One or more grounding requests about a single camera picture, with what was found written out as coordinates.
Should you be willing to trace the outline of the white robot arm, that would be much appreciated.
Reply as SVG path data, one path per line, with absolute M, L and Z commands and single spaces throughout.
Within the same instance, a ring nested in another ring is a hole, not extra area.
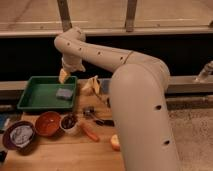
M 58 35 L 65 72 L 82 71 L 87 61 L 112 73 L 110 106 L 126 171 L 182 171 L 169 121 L 165 91 L 170 73 L 160 59 L 87 43 L 77 28 Z

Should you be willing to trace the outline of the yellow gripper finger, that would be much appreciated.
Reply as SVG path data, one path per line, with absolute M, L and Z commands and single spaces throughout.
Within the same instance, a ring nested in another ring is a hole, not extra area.
M 59 73 L 59 82 L 61 84 L 64 84 L 69 77 L 70 77 L 70 73 L 69 72 L 67 72 L 64 69 L 60 70 L 60 73 Z

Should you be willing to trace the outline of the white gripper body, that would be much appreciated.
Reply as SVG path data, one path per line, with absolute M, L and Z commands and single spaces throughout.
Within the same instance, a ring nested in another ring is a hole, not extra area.
M 62 56 L 62 68 L 67 73 L 73 73 L 76 71 L 82 71 L 85 72 L 86 69 L 82 64 L 82 59 L 79 57 L 76 57 L 74 55 L 68 55 L 64 54 Z

